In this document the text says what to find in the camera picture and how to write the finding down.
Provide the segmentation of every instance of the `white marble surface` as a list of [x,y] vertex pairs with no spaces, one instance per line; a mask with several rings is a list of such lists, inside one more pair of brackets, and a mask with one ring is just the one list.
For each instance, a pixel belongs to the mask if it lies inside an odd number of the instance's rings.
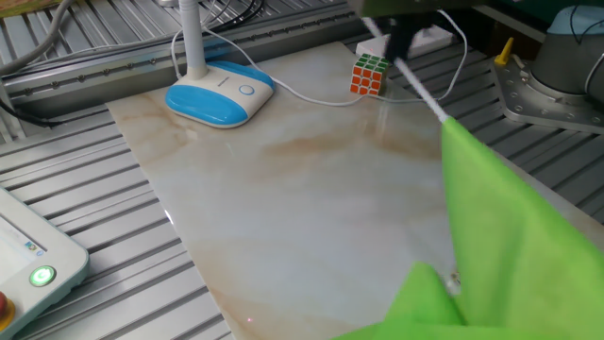
[[[334,43],[261,67],[345,101],[355,60]],[[220,130],[171,113],[165,92],[108,106],[238,340],[350,332],[383,318],[414,261],[453,269],[439,124],[423,104],[329,108],[277,88],[250,122]],[[604,240],[596,221],[529,182]]]

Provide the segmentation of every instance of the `screen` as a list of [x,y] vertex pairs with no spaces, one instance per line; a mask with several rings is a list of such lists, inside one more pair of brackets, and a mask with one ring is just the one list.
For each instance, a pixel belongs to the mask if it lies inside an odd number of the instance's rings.
[[33,243],[0,216],[0,284],[34,262],[44,252],[41,246]]

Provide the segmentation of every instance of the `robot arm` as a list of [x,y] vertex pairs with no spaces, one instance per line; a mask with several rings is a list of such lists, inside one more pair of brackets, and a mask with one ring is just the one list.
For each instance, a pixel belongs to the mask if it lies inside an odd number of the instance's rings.
[[413,37],[434,22],[436,9],[458,9],[482,5],[488,0],[348,0],[361,17],[390,17],[394,25],[385,58],[407,59]]

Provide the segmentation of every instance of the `metal bracket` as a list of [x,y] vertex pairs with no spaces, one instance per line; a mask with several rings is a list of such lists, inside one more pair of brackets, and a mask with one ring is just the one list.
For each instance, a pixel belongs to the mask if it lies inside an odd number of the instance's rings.
[[527,65],[491,64],[506,117],[516,122],[604,134],[604,114],[586,101],[587,94],[561,93],[539,82]]

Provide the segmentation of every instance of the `white power strip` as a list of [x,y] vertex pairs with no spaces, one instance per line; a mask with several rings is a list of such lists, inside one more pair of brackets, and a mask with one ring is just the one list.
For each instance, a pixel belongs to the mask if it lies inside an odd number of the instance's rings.
[[[387,34],[380,38],[359,42],[357,44],[357,56],[360,57],[363,53],[366,53],[372,56],[384,57],[389,39],[390,34]],[[409,49],[409,58],[425,55],[426,53],[447,47],[452,41],[453,34],[436,25],[428,29],[422,29],[413,38],[413,43]]]

